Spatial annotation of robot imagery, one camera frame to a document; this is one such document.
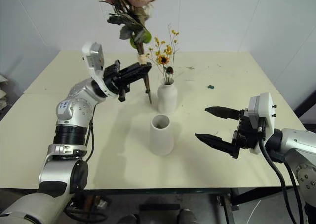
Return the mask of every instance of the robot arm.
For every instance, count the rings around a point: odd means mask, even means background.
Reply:
[[[208,146],[238,158],[240,148],[259,154],[258,141],[263,139],[265,149],[275,162],[287,162],[296,176],[300,191],[306,201],[305,212],[310,223],[315,223],[316,213],[316,134],[310,131],[274,128],[275,108],[269,93],[250,99],[249,107],[233,110],[210,107],[205,110],[217,117],[239,120],[232,142],[208,134],[195,136]]]
[[[151,69],[150,63],[135,63],[120,70],[120,62],[103,68],[102,47],[87,43],[84,60],[92,78],[73,86],[66,99],[56,107],[56,134],[48,147],[39,176],[37,193],[26,195],[0,214],[1,223],[54,223],[71,198],[87,184],[88,164],[85,135],[94,107],[106,97],[125,101],[130,83],[143,78]]]

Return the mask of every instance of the white ceramic vase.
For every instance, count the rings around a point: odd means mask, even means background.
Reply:
[[[173,149],[173,135],[170,119],[164,114],[154,116],[150,124],[150,144],[152,153],[165,156]]]
[[[170,83],[167,85],[163,79],[157,90],[158,110],[161,114],[171,115],[177,107],[178,89],[173,79],[170,79]]]

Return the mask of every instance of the white vase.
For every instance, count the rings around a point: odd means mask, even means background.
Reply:
[[[173,135],[170,119],[164,114],[154,116],[150,124],[150,145],[152,153],[165,156],[173,149]]]
[[[157,90],[158,110],[161,114],[171,115],[177,107],[178,89],[174,80],[170,79],[169,85],[165,84],[164,79]]]

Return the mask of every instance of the table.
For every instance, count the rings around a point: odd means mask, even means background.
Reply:
[[[135,54],[105,54],[106,65],[122,68]],[[55,108],[71,86],[88,77],[79,51],[61,51],[0,122],[0,187],[38,187],[38,176],[53,141]],[[179,53],[175,60],[178,107],[170,116],[174,150],[156,156],[148,149],[151,118],[158,113],[156,91],[162,76],[149,73],[153,104],[142,80],[131,85],[126,102],[107,99],[94,116],[95,150],[87,189],[231,188],[279,186],[262,155],[247,150],[239,158],[209,148],[194,133],[231,142],[238,122],[204,111],[210,106],[244,109],[250,97],[270,92],[277,104],[276,127],[304,129],[282,95],[248,52]],[[284,165],[277,164],[290,185]]]

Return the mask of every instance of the white wall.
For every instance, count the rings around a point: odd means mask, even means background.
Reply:
[[[181,51],[250,51],[292,108],[316,89],[316,0],[157,0],[147,26]],[[59,50],[132,52],[98,0],[1,0],[0,73],[23,92]]]

